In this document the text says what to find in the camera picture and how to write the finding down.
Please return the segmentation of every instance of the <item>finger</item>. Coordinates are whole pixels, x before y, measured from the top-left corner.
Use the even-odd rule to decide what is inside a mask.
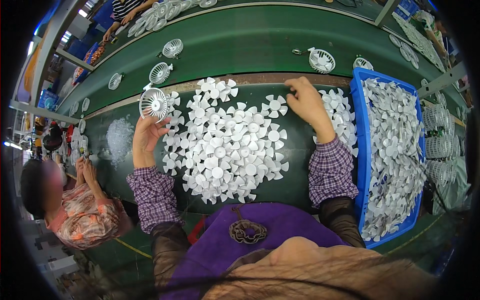
[[[287,104],[295,111],[300,103],[295,96],[287,94]]]
[[[155,124],[155,126],[157,127],[157,129],[160,129],[160,128],[162,128],[163,126],[167,125],[167,124],[170,122],[171,119],[172,119],[171,117],[166,117],[163,121],[158,122],[157,124]]]
[[[296,91],[299,91],[303,87],[302,82],[296,78],[286,80],[285,85],[293,87]]]
[[[310,81],[308,81],[307,77],[305,77],[305,76],[300,77],[299,80],[303,84],[310,84]]]
[[[170,131],[170,129],[162,127],[162,128],[158,128],[157,131],[158,131],[158,137],[160,137],[164,134],[167,134]]]
[[[139,120],[135,131],[144,132],[145,130],[147,130],[148,127],[150,127],[150,125],[155,124],[155,122],[157,121],[158,121],[158,117],[152,117],[152,116],[145,117],[145,119]]]

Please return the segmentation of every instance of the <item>blue plastic crate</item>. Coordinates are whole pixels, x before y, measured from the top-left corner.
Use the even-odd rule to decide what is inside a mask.
[[[420,7],[413,0],[402,0],[394,11],[404,20],[408,20],[419,10]]]
[[[47,98],[53,98],[53,100],[55,101],[55,103],[57,103],[59,97],[57,94],[47,90],[47,89],[43,89],[42,92],[40,93],[40,99],[38,101],[38,107],[40,108],[45,108],[45,100]]]
[[[372,149],[370,145],[370,126],[368,123],[368,113],[367,113],[367,104],[365,103],[365,97],[363,96],[363,89],[361,86],[360,80],[366,80],[368,78],[379,78],[379,82],[395,82],[399,87],[404,88],[407,92],[410,92],[412,95],[417,96],[417,103],[415,108],[417,109],[417,118],[419,121],[423,122],[423,117],[421,114],[420,101],[417,94],[417,89],[411,84],[407,84],[398,79],[392,78],[390,76],[381,74],[379,72],[370,71],[363,68],[353,69],[353,79],[350,82],[350,94],[353,98],[353,105],[355,108],[355,120],[357,123],[357,137],[358,137],[358,148],[359,154],[358,158],[358,179],[357,179],[357,188],[359,194],[355,198],[355,214],[359,220],[359,231],[365,224],[365,214],[367,212],[367,204],[369,197],[369,187],[370,187],[370,178],[371,178],[371,160],[372,160]],[[419,138],[420,148],[422,154],[425,154],[425,137]],[[365,242],[367,249],[374,248],[378,245],[381,245],[391,239],[394,239],[405,232],[409,231],[417,222],[417,217],[420,211],[420,202],[421,202],[422,192],[415,197],[415,208],[413,213],[410,213],[405,221],[402,224],[399,224],[398,231],[394,233],[387,233],[383,238],[378,242],[374,242],[373,239]]]
[[[88,55],[88,57],[87,57],[87,54],[85,54],[84,61],[85,61],[86,63],[88,63],[88,64],[91,63],[92,57],[93,57],[93,53],[98,49],[98,47],[99,47],[98,43],[95,43],[95,44],[93,44],[93,46],[87,51],[87,53],[88,53],[89,51],[91,51],[91,52],[90,52],[90,54]],[[82,71],[82,73],[77,77],[77,79],[75,79],[75,83],[77,84],[77,83],[83,82],[83,80],[85,80],[85,78],[87,77],[88,74],[89,74],[89,71],[87,71],[87,70],[84,69],[84,70]]]

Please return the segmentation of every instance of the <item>patterned blouse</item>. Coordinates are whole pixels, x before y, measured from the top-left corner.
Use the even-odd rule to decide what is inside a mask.
[[[60,209],[47,228],[67,246],[92,248],[131,228],[118,199],[96,200],[88,184],[63,192]]]

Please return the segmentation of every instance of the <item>plaid shirt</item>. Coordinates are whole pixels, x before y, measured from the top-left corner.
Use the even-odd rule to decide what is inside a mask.
[[[318,208],[328,198],[348,196],[354,199],[359,191],[352,181],[353,158],[338,139],[318,144],[310,157],[308,187],[312,206]]]
[[[310,158],[308,175],[313,207],[328,198],[355,198],[358,190],[352,182],[352,161],[352,154],[338,137],[330,143],[317,144]],[[153,227],[163,222],[185,224],[176,209],[171,176],[158,172],[157,167],[137,168],[127,176],[127,182],[138,204],[138,216],[145,233],[150,234]]]
[[[185,224],[177,212],[177,199],[172,192],[174,181],[171,176],[158,172],[157,167],[137,168],[127,176],[145,233],[150,234],[153,227],[163,222]]]

